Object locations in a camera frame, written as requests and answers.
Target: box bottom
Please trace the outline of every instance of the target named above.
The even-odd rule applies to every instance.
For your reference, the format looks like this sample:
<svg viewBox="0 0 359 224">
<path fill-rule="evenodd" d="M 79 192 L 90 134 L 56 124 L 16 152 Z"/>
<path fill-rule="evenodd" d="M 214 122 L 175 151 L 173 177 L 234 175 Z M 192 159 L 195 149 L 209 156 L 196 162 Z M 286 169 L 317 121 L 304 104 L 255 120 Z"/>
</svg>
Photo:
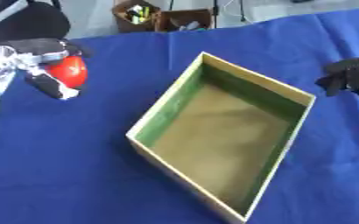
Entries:
<svg viewBox="0 0 359 224">
<path fill-rule="evenodd" d="M 206 82 L 151 149 L 243 214 L 252 186 L 290 127 Z"/>
</svg>

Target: open box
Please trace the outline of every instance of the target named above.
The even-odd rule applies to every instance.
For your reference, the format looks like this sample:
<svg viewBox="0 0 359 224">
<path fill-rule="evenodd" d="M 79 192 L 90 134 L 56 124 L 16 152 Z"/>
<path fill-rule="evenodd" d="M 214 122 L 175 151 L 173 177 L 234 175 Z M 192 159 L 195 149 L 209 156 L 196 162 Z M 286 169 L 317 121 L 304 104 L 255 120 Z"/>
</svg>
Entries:
<svg viewBox="0 0 359 224">
<path fill-rule="evenodd" d="M 126 18 L 126 11 L 136 4 L 150 7 L 150 17 L 140 24 L 133 24 Z M 154 30 L 152 18 L 155 13 L 160 11 L 160 8 L 143 0 L 126 0 L 115 5 L 111 11 L 116 18 L 119 32 L 152 32 Z"/>
<path fill-rule="evenodd" d="M 209 29 L 212 24 L 211 12 L 205 10 L 169 10 L 156 13 L 155 32 L 173 32 L 180 26 L 188 25 L 193 21 L 200 24 L 200 28 Z"/>
<path fill-rule="evenodd" d="M 127 137 L 230 223 L 244 223 L 314 100 L 203 52 Z"/>
</svg>

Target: tripod leg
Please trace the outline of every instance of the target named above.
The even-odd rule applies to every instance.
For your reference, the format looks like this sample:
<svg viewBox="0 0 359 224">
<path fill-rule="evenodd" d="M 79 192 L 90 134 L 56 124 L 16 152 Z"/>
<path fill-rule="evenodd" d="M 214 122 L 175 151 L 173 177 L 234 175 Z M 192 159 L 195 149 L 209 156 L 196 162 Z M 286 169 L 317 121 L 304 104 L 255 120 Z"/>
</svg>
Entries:
<svg viewBox="0 0 359 224">
<path fill-rule="evenodd" d="M 172 0 L 171 2 L 170 2 L 170 7 L 169 7 L 169 11 L 172 11 L 172 7 L 174 6 L 174 0 Z"/>
<path fill-rule="evenodd" d="M 218 0 L 214 0 L 214 8 L 212 9 L 212 13 L 214 15 L 214 27 L 215 29 L 218 26 L 218 16 L 219 16 L 219 4 Z"/>
<path fill-rule="evenodd" d="M 245 12 L 243 11 L 243 0 L 238 0 L 241 11 L 241 22 L 246 22 Z"/>
</svg>

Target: tomato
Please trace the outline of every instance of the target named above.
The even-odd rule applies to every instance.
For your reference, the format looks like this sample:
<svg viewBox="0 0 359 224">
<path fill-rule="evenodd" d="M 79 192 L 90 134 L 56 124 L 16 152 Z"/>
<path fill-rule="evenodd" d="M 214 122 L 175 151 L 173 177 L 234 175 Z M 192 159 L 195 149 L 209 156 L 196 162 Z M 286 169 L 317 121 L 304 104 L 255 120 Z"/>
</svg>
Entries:
<svg viewBox="0 0 359 224">
<path fill-rule="evenodd" d="M 79 56 L 63 59 L 58 65 L 47 66 L 46 71 L 69 88 L 81 87 L 87 79 L 87 68 Z"/>
</svg>

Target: blue tablecloth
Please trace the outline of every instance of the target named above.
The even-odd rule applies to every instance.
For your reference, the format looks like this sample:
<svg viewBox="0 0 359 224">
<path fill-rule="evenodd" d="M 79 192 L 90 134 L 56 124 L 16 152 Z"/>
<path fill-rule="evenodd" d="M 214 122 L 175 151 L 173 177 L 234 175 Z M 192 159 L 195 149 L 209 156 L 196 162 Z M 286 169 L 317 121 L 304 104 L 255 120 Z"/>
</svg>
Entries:
<svg viewBox="0 0 359 224">
<path fill-rule="evenodd" d="M 225 223 L 124 137 L 201 51 L 318 96 L 250 223 L 359 223 L 359 96 L 314 85 L 359 56 L 359 10 L 80 42 L 95 51 L 82 97 L 20 77 L 0 103 L 0 224 Z"/>
</svg>

